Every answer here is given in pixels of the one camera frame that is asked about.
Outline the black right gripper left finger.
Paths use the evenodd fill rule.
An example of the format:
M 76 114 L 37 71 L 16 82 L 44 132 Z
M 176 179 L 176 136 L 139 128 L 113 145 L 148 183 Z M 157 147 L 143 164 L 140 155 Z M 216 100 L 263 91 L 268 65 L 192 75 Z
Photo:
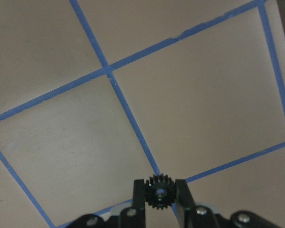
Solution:
M 134 227 L 145 228 L 145 183 L 143 179 L 135 180 L 133 183 L 132 208 L 135 209 Z

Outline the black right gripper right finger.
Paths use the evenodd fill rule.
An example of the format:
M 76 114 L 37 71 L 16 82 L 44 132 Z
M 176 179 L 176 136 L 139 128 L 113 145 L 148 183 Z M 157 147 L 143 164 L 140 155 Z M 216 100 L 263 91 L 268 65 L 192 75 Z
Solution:
M 192 218 L 196 204 L 185 180 L 177 179 L 175 208 L 180 228 L 193 228 Z

